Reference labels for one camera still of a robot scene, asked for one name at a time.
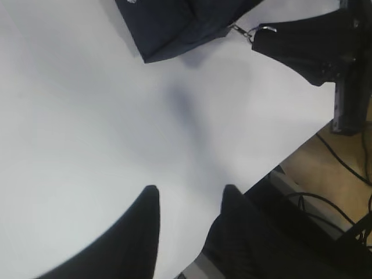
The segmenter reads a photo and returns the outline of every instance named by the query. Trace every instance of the black bag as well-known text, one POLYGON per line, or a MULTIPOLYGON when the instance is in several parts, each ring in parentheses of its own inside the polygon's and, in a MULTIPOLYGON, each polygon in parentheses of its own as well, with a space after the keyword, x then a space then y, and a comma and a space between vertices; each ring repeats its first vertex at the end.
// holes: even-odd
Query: black bag
POLYGON ((331 131, 355 135, 365 128, 372 91, 372 2, 341 4, 340 10, 326 15, 261 24, 252 49, 313 85, 336 83, 331 131))
POLYGON ((145 63, 176 57, 215 38, 263 0, 115 0, 145 63))
POLYGON ((151 279, 159 232, 159 191, 147 186, 104 234, 38 279, 151 279))

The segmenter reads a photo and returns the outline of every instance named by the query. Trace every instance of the floor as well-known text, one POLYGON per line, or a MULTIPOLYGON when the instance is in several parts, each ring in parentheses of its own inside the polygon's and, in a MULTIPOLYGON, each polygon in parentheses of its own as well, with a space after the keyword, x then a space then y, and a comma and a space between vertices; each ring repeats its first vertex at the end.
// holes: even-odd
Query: floor
MULTIPOLYGON (((372 121, 372 100, 367 119, 372 121)), ((329 130, 327 125, 319 134, 346 164, 364 176, 364 152, 361 136, 343 137, 333 135, 329 130)), ((370 154, 369 174, 372 176, 371 126, 366 131, 366 142, 370 154)), ((367 214, 372 187, 357 179, 341 166, 316 136, 284 160, 281 166, 286 175, 299 184, 302 189, 334 202, 353 221, 359 221, 367 214)), ((372 237, 369 238, 369 244, 372 244, 372 237)))

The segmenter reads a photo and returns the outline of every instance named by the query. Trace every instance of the black cloth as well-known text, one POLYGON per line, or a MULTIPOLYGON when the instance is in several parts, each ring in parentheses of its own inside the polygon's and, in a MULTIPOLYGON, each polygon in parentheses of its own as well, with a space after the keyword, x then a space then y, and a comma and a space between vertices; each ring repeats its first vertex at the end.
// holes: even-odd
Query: black cloth
POLYGON ((252 49, 295 70, 313 85, 344 77, 362 47, 363 34, 354 15, 346 10, 298 20, 265 23, 252 49))
POLYGON ((284 235, 233 185, 225 188, 220 222, 227 279, 351 278, 284 235))
POLYGON ((149 63, 176 57, 226 36, 229 25, 261 1, 116 0, 116 3, 144 62, 149 63))
POLYGON ((147 186, 107 232, 39 279, 151 279, 159 230, 159 192, 147 186))

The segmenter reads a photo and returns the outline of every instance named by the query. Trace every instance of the white table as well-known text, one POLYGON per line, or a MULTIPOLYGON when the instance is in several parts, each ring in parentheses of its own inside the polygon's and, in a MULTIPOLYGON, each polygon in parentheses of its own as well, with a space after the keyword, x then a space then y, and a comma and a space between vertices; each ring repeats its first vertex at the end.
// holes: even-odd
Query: white table
MULTIPOLYGON (((242 27, 336 9, 266 0, 242 27)), ((312 87, 235 33, 144 65, 113 0, 0 0, 0 278, 59 265, 148 184, 155 278, 199 254, 226 183, 248 190, 332 118, 312 87)))

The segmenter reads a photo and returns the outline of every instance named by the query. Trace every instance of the cable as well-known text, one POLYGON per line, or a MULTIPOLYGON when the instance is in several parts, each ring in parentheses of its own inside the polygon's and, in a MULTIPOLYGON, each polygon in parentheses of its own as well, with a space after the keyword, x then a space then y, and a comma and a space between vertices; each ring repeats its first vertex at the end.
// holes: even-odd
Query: cable
POLYGON ((349 167, 337 154, 336 152, 334 152, 334 150, 332 149, 332 147, 330 147, 330 145, 324 140, 324 138, 322 138, 318 133, 316 134, 316 136, 318 137, 318 139, 320 139, 320 141, 325 145, 325 147, 329 150, 329 152, 331 152, 331 154, 333 155, 334 158, 336 158, 336 160, 344 167, 346 168, 349 172, 351 172, 354 176, 356 176, 358 179, 362 180, 364 183, 366 183, 367 185, 371 186, 372 187, 372 182, 365 179, 363 176, 361 176, 360 174, 358 174, 357 172, 355 172, 351 167, 349 167))
POLYGON ((304 192, 293 193, 293 194, 289 194, 289 195, 283 197, 281 202, 286 201, 287 199, 293 198, 295 196, 311 196, 312 198, 319 199, 319 200, 329 204, 334 209, 336 209, 338 211, 338 213, 342 215, 342 217, 344 217, 349 223, 351 223, 351 225, 355 225, 355 222, 353 220, 351 220, 350 217, 348 215, 346 215, 346 213, 343 212, 337 205, 335 205, 333 202, 329 201, 328 199, 323 198, 322 196, 319 196, 319 195, 316 195, 316 194, 304 193, 304 192))
MULTIPOLYGON (((364 174, 366 176, 367 181, 371 182, 370 175, 369 175, 369 153, 366 143, 366 130, 363 129, 362 131, 362 147, 364 150, 364 174)), ((370 199, 368 200, 368 211, 369 213, 372 212, 372 195, 370 199)))
MULTIPOLYGON (((364 174, 366 176, 366 179, 369 182, 371 182, 370 174, 369 174, 369 161, 370 160, 369 160, 369 153, 368 153, 368 148, 367 148, 367 143, 366 143, 366 128, 363 129, 362 134, 361 134, 361 136, 362 136, 362 147, 363 147, 363 150, 364 150, 364 174)), ((368 200, 368 212, 370 214, 372 213, 372 195, 368 200)), ((367 246, 367 243, 368 243, 368 237, 370 236, 371 233, 372 233, 372 228, 369 228, 364 233, 363 242, 366 246, 367 246)))
MULTIPOLYGON (((349 223, 351 223, 351 225, 355 225, 355 222, 353 220, 350 219, 350 217, 348 215, 346 215, 345 212, 343 212, 337 205, 335 205, 333 202, 331 202, 330 200, 326 199, 326 198, 323 198, 322 196, 319 196, 319 195, 316 195, 316 194, 311 194, 311 193, 305 193, 305 192, 298 192, 298 193, 293 193, 293 194, 289 194, 285 197, 282 198, 281 202, 283 201, 286 201, 287 199, 290 199, 290 198, 293 198, 295 196, 300 196, 299 200, 298 200, 298 208, 303 208, 303 212, 306 213, 307 215, 310 215, 311 213, 309 212, 306 212, 306 208, 305 208, 305 199, 303 198, 303 196, 310 196, 312 198, 316 198, 316 199, 319 199, 327 204, 329 204, 330 206, 332 206, 334 209, 336 209, 338 211, 338 213, 340 213, 342 215, 342 217, 344 217, 349 223)), ((324 223, 328 224, 329 226, 333 227, 334 229, 338 230, 339 232, 341 233, 345 233, 341 228, 337 227, 335 224, 332 224, 331 222, 329 222, 328 220, 325 220, 319 216, 316 216, 316 215, 313 215, 311 214, 312 216, 311 217, 314 217, 314 218, 317 218, 318 220, 320 221, 323 221, 324 223)), ((363 233, 361 232, 359 234, 359 241, 361 243, 363 242, 366 242, 365 240, 365 236, 363 235, 363 233)))
MULTIPOLYGON (((336 160, 344 168, 346 168, 349 172, 351 172, 354 176, 356 176, 358 179, 360 179, 361 181, 363 181, 367 185, 372 186, 372 182, 371 182, 370 176, 369 176, 369 153, 368 153, 367 144, 366 144, 365 129, 363 129, 363 131, 362 131, 362 147, 363 147, 363 150, 364 150, 364 174, 365 174, 366 178, 362 177, 360 174, 355 172, 351 167, 349 167, 336 154, 336 152, 332 149, 332 147, 330 147, 330 145, 324 140, 324 138, 322 138, 318 133, 316 134, 316 136, 318 137, 318 139, 320 139, 320 141, 325 145, 325 147, 329 150, 329 152, 333 155, 333 157, 336 158, 336 160)), ((368 201, 368 211, 369 211, 369 213, 372 213, 372 195, 371 195, 371 197, 369 198, 369 201, 368 201)), ((362 240, 363 244, 365 244, 365 246, 367 246, 367 239, 368 239, 370 233, 371 233, 371 230, 368 230, 368 231, 366 231, 366 233, 364 235, 360 234, 360 239, 362 240)))

